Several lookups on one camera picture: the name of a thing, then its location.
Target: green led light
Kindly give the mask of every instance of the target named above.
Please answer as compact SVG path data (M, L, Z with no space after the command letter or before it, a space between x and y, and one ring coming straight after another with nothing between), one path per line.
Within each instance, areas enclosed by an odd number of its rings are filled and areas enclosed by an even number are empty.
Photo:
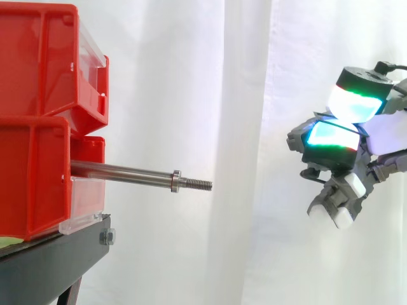
M369 121L379 110L382 101L375 97L346 91L335 86L328 101L329 110L341 121L364 123Z
M357 128L351 123L342 122L338 119L329 119L327 121L357 132ZM318 122L312 128L307 143L311 145L343 146L357 150L359 139L360 136L357 133L324 122Z

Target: white backdrop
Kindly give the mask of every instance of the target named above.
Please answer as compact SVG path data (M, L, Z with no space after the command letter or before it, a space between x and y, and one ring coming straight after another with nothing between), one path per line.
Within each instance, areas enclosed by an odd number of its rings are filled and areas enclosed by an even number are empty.
M238 304L270 0L73 1L110 58L106 162L180 169L212 193L108 182L116 244L78 304Z
M406 5L270 2L73 1L111 60L106 161L214 180L177 195L108 182L118 237L79 305L404 304L403 176L349 231L320 232L306 209L321 186L285 139L344 65L407 63Z
M301 155L285 143L325 109L343 66L407 62L405 11L405 1L273 0L243 304L406 304L403 175L375 187L348 231L319 231L306 210L321 185L299 177Z

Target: red storage bin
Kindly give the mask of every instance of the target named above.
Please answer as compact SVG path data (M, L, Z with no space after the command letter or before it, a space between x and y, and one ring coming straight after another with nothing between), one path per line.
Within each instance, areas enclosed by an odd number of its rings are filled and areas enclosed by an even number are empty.
M62 116L72 133L107 125L109 60L70 4L0 2L0 115Z
M0 143L0 236L57 230L71 217L71 156L104 162L104 139L71 138L59 117L0 116Z

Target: yellow object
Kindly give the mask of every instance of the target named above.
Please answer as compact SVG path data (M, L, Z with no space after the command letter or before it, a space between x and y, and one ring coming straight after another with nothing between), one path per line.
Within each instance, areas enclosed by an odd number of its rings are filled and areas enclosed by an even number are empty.
M22 243L24 240L14 237L0 237L0 249L5 248L10 245L16 245L17 243Z

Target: bolt head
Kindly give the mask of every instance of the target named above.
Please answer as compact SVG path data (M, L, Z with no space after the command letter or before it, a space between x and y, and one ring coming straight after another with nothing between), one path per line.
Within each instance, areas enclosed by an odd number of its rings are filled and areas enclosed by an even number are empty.
M116 241L116 230L113 228L108 228L103 230L100 234L100 243L103 245L114 245Z
M179 179L181 178L181 171L174 170L172 174L171 192L178 193L179 191Z

